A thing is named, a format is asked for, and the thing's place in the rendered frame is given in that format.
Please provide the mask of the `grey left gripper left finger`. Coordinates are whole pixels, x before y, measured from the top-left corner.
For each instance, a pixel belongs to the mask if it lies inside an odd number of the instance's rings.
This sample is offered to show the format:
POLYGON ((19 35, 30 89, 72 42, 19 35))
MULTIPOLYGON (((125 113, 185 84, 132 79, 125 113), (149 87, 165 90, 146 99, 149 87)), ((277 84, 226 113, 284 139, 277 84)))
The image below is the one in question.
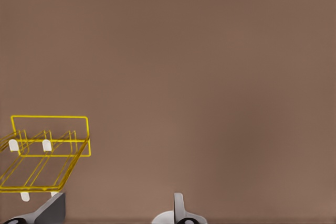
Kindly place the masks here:
POLYGON ((56 193, 36 211, 13 217, 3 224, 63 224, 66 217, 66 194, 56 193))

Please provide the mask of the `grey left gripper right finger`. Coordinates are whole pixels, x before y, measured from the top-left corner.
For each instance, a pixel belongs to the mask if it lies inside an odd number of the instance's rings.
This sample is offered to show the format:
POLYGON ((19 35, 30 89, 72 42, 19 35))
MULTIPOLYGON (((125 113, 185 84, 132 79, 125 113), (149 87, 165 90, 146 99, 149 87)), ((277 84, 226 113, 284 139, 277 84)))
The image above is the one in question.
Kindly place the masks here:
POLYGON ((185 209, 182 193, 174 193, 174 208, 157 215, 151 224, 207 224, 207 220, 200 215, 185 209))

